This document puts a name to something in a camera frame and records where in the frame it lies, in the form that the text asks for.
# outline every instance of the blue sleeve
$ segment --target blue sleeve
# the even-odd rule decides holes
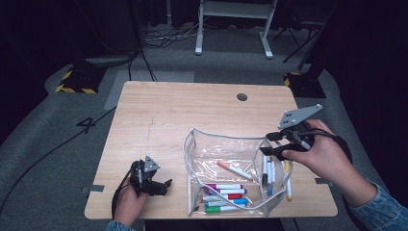
[[[369,203],[351,208],[351,213],[369,230],[408,230],[408,209],[400,205],[379,185],[377,195]]]
[[[106,226],[105,231],[135,231],[135,230],[125,224],[112,220]]]

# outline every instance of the gray carpet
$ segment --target gray carpet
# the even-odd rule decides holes
[[[296,71],[306,49],[283,64],[282,61],[295,50],[295,43],[289,33],[272,40],[277,32],[271,31],[268,40],[274,58],[267,60],[259,41],[259,31],[262,28],[206,33],[201,56],[194,55],[195,37],[175,42],[167,48],[145,48],[144,51],[159,81],[282,86],[283,74]],[[305,32],[294,33],[298,39],[305,39],[307,35]],[[78,134],[83,129],[76,126],[78,122],[87,117],[96,120],[114,107],[119,86],[128,77],[127,64],[124,64],[107,70],[97,94],[55,92],[67,69],[65,66],[50,76],[45,83],[48,97],[27,115],[0,147],[0,199],[38,158]],[[131,70],[133,76],[141,74],[142,78],[147,78],[147,68],[140,57],[134,60]],[[384,186],[347,116],[336,82],[325,71],[319,81],[327,98],[296,98],[297,106],[323,105],[323,110],[314,117],[322,119],[348,141],[354,164],[362,174]],[[0,230],[104,230],[108,220],[85,218],[87,194],[83,193],[83,188],[92,184],[114,115],[115,112],[109,113],[87,134],[79,135],[52,152],[29,171],[6,203],[0,218]],[[339,208],[338,215],[333,218],[297,218],[300,230],[358,230],[345,212],[338,189],[331,187],[331,191]],[[291,218],[284,218],[282,222],[286,230],[296,230]],[[142,225],[143,220],[139,220],[135,228],[142,230]]]

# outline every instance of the pen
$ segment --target pen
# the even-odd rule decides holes
[[[289,173],[289,161],[284,162],[284,169],[285,169],[285,174]],[[288,184],[286,186],[286,198],[288,201],[292,201],[292,183],[291,183],[291,177],[288,178]]]
[[[247,193],[246,189],[240,189],[240,190],[215,190],[215,191],[217,191],[220,194],[238,194],[238,193],[239,194],[246,194]],[[213,193],[210,190],[207,191],[207,194],[213,195]]]
[[[239,199],[239,198],[242,198],[242,194],[225,194],[225,195],[222,195],[222,196],[203,195],[201,200],[208,202],[208,201],[222,200],[222,198],[225,198],[225,199]]]
[[[234,171],[235,173],[239,174],[240,176],[245,177],[248,180],[252,180],[252,176],[244,171],[242,171],[241,169],[237,168],[237,167],[232,167],[230,164],[225,163],[221,160],[217,160],[217,164],[221,167],[225,167],[227,169],[230,169],[232,171]]]
[[[235,206],[231,206],[231,205],[227,205],[227,206],[215,206],[215,207],[208,207],[205,208],[205,212],[206,213],[219,213],[219,212],[225,212],[225,211],[237,211],[240,208],[235,207]]]
[[[243,185],[239,184],[206,184],[215,190],[238,190],[243,189]]]
[[[267,161],[268,161],[268,156],[264,155],[264,159],[262,161],[263,170],[264,170],[264,174],[262,175],[262,184],[264,186],[268,183],[268,165],[267,165]]]
[[[229,200],[230,202],[234,203],[234,204],[241,204],[241,205],[245,205],[246,203],[248,203],[248,199],[246,198],[240,198],[240,199],[233,199],[233,200]],[[224,205],[230,205],[230,203],[228,203],[228,201],[225,200],[219,200],[219,201],[209,201],[205,203],[205,207],[215,207],[215,206],[224,206]]]
[[[268,168],[268,195],[273,195],[273,183],[275,182],[275,164],[270,161]]]
[[[267,161],[267,173],[268,173],[268,195],[272,195],[272,163]]]

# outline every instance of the transparent pouch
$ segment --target transparent pouch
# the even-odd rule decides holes
[[[235,138],[205,133],[192,128],[184,142],[184,155],[188,173],[188,206],[190,216],[265,216],[285,197],[285,190],[292,174],[293,164],[289,162],[285,171],[281,162],[270,156],[274,165],[272,193],[263,182],[264,154],[260,147],[270,146],[263,138]],[[245,192],[240,194],[246,203],[235,203],[228,198],[224,190],[214,185],[241,185]],[[208,203],[214,198],[221,206],[208,209]]]

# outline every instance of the wooden table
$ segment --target wooden table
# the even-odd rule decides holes
[[[238,99],[240,93],[247,96],[246,101]],[[111,218],[115,189],[131,164],[148,155],[161,166],[153,179],[173,181],[166,196],[149,197],[141,218],[189,218],[183,143],[190,129],[262,137],[278,130],[284,111],[296,108],[290,89],[281,86],[125,83],[93,182],[105,188],[90,192],[86,217]],[[270,217],[337,215],[328,186],[316,184],[316,177],[307,167],[294,163],[293,201],[284,199]]]

